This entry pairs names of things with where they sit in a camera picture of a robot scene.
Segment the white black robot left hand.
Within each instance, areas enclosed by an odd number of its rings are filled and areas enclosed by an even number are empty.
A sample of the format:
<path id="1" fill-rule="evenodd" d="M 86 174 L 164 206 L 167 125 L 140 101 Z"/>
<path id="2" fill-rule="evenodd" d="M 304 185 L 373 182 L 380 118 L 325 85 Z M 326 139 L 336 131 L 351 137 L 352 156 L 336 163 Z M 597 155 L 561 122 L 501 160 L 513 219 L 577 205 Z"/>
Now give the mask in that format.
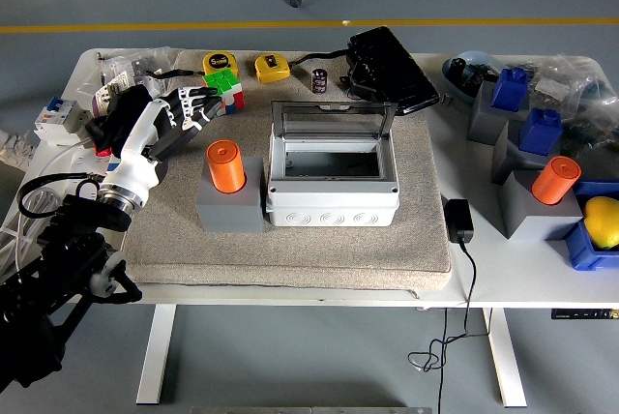
<path id="1" fill-rule="evenodd" d="M 212 87 L 186 86 L 151 100 L 129 131 L 118 165 L 103 178 L 97 199 L 128 213 L 143 208 L 149 191 L 165 177 L 165 162 L 192 141 L 220 108 L 221 97 Z"/>

